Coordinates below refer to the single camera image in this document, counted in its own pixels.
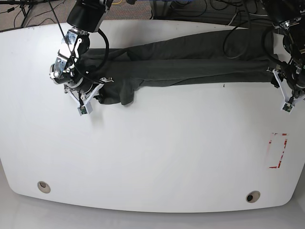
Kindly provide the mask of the grey metal frame background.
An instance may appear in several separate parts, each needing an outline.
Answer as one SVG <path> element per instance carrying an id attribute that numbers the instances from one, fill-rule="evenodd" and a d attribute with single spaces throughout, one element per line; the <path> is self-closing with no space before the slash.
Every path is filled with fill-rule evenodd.
<path id="1" fill-rule="evenodd" d="M 150 7 L 152 18 L 156 20 L 165 20 L 169 16 L 173 0 L 151 0 Z"/>

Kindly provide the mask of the black tripod stand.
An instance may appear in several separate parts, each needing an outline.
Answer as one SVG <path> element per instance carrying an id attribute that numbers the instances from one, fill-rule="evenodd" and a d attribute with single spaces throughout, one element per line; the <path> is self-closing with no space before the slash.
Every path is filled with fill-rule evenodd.
<path id="1" fill-rule="evenodd" d="M 23 28 L 26 19 L 34 6 L 46 3 L 47 0 L 1 0 L 0 1 L 0 14 L 10 14 L 15 10 L 18 10 L 13 20 L 13 29 Z M 21 25 L 18 27 L 16 24 L 17 17 L 23 15 Z"/>

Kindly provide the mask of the red tape rectangle marking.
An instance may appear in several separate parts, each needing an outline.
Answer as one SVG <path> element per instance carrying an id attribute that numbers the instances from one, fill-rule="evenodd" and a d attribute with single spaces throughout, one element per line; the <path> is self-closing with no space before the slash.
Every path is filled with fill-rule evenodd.
<path id="1" fill-rule="evenodd" d="M 288 136 L 289 134 L 287 133 L 272 133 L 267 154 L 267 167 L 269 169 L 280 168 L 284 157 Z"/>

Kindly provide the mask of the dark grey T-shirt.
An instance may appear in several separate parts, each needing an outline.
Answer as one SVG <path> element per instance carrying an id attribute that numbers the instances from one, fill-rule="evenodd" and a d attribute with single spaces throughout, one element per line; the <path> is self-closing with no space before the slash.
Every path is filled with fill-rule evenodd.
<path id="1" fill-rule="evenodd" d="M 267 71 L 274 64 L 274 37 L 268 34 L 261 45 L 263 30 L 251 33 L 250 46 L 237 59 L 228 54 L 241 50 L 246 30 L 236 30 L 222 50 L 227 31 L 212 31 L 182 36 L 123 49 L 110 49 L 106 64 L 93 76 L 112 78 L 101 90 L 101 104 L 127 105 L 141 87 L 166 87 L 200 83 L 270 82 Z"/>

